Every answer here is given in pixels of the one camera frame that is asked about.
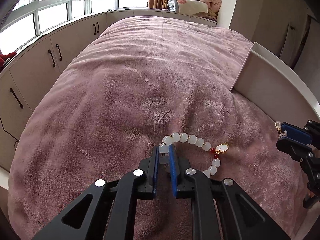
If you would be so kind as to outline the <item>pink fleece bed blanket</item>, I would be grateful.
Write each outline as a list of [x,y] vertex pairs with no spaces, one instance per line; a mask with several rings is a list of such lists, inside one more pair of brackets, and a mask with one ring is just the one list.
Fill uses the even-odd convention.
[[307,178],[276,148],[274,122],[230,88],[252,47],[231,29],[131,17],[108,27],[35,108],[10,169],[8,213],[31,239],[95,180],[120,179],[172,132],[227,143],[233,178],[291,237]]

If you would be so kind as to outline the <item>pink crumpled blanket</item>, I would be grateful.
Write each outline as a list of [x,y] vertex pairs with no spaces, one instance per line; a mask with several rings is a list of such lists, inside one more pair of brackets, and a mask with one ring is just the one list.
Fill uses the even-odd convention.
[[196,14],[196,16],[207,18],[210,20],[217,20],[217,15],[219,13],[219,10],[221,8],[221,0],[199,0],[200,2],[203,2],[207,5],[208,11],[205,12],[199,12]]

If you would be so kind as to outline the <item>gold clasp charm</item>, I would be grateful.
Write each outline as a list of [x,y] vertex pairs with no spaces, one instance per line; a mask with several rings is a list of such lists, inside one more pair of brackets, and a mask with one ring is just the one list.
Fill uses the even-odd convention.
[[276,130],[278,132],[278,137],[281,138],[281,137],[286,137],[287,136],[287,131],[285,130],[282,130],[281,128],[281,122],[280,121],[276,121],[275,122],[275,127],[276,127]]

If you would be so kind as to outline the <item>white plastic storage bin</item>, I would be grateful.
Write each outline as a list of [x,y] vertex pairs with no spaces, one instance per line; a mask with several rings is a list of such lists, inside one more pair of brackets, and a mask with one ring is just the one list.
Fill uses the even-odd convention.
[[268,49],[253,43],[230,91],[258,106],[273,121],[304,127],[319,122],[319,102],[300,77]]

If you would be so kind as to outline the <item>white bay window frame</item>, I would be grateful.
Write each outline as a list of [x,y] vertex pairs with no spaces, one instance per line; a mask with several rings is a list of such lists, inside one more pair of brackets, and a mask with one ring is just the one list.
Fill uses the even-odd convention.
[[49,29],[84,15],[146,7],[148,0],[18,0],[1,26],[1,54],[18,51]]

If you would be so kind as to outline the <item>red knitted garment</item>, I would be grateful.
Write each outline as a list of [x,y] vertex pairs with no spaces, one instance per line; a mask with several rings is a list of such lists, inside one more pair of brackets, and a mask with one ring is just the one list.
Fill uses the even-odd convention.
[[0,67],[3,67],[4,66],[4,62],[7,60],[7,59],[12,59],[17,53],[14,51],[12,53],[9,53],[9,54],[1,54],[0,55]]

